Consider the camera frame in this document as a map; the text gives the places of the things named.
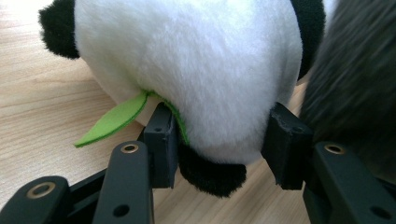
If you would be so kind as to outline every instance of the panda ear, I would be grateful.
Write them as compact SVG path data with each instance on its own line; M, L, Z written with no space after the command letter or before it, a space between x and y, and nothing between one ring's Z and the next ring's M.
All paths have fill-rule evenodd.
M181 174L198 190L220 198L230 197L247 178L245 165L213 163L185 145L178 148L178 163Z
M79 58L75 42L75 0L55 0L39 11L42 40L49 51L69 59Z

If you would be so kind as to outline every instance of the panda plush toy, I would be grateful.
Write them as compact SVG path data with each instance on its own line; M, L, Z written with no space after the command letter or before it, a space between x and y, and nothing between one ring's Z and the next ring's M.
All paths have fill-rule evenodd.
M55 0L40 11L40 22L50 51L81 57L104 91L132 108L125 122L146 124L165 101L184 139L180 172L196 188L227 197L245 181L245 165L261 157L270 109L288 103L335 5ZM88 134L77 145L104 136Z

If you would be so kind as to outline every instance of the gray fur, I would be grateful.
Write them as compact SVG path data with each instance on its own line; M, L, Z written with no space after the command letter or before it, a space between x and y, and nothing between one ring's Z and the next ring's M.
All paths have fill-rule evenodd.
M396 0L340 1L300 117L396 184Z

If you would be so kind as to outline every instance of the green felt leaf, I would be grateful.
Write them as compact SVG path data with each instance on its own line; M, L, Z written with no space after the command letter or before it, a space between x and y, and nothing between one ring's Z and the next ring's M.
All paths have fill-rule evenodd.
M109 137L111 134L118 132L140 114L144 108L149 94L142 91L134 99L128 100L117 105L110 111L105 113L95 125L80 138L76 143L76 147L84 147L91 143Z

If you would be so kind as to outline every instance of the wooden surface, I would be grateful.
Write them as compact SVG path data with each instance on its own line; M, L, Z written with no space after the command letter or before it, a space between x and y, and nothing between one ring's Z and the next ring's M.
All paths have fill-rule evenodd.
M112 148L135 140L134 123L92 146L73 143L114 106L82 60L68 61L40 41L37 11L51 0L0 0L0 208L27 182L61 175L73 185L107 165ZM290 108L297 112L304 84ZM179 173L174 189L155 189L157 223L309 223L301 191L275 185L265 161L248 167L230 199L198 192Z

